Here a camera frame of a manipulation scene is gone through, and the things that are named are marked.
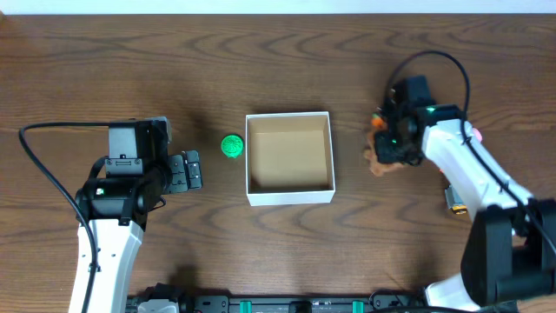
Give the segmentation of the brown plush bear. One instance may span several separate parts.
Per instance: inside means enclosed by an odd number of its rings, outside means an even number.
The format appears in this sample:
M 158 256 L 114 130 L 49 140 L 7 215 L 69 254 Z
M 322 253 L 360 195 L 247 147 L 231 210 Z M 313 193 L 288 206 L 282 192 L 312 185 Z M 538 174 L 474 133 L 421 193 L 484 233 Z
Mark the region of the brown plush bear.
M 387 122 L 378 114 L 374 113 L 371 117 L 371 128 L 367 132 L 368 147 L 364 150 L 363 156 L 369 162 L 369 170 L 374 176 L 383 176 L 388 172 L 400 170 L 404 167 L 402 163 L 379 163 L 374 148 L 374 135 L 378 131 L 387 130 Z

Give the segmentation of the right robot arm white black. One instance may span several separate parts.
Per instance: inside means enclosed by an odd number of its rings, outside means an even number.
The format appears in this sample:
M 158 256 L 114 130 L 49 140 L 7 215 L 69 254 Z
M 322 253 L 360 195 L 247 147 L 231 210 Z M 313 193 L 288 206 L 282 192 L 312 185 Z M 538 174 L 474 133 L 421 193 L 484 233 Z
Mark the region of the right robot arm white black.
M 379 164 L 434 163 L 467 207 L 472 228 L 458 274 L 425 289 L 427 305 L 480 310 L 555 292 L 555 202 L 516 183 L 455 105 L 390 104 L 372 135 Z

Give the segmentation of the white cardboard box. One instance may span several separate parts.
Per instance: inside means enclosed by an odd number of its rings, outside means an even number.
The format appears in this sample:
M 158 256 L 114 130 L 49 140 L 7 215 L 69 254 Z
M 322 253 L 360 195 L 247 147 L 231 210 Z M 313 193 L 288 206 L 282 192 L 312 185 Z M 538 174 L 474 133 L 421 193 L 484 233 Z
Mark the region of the white cardboard box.
M 247 115 L 249 204 L 330 203 L 336 191 L 331 135 L 327 111 Z

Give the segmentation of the grey yellow toy truck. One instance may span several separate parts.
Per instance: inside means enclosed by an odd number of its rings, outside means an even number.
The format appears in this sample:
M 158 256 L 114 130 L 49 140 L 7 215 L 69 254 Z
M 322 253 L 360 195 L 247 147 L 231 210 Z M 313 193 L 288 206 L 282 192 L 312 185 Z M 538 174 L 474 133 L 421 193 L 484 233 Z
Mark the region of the grey yellow toy truck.
M 460 196 L 452 185 L 449 185 L 445 189 L 445 198 L 449 211 L 451 211 L 455 215 L 462 215 L 467 213 L 466 205 L 463 203 Z

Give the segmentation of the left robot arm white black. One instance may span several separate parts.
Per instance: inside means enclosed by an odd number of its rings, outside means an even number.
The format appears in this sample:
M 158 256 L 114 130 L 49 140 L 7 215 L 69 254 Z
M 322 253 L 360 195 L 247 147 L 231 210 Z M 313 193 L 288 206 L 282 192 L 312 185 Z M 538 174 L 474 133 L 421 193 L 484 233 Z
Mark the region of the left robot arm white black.
M 195 150 L 157 160 L 102 158 L 76 201 L 86 219 L 78 228 L 79 256 L 70 312 L 123 312 L 150 211 L 165 195 L 202 187 Z

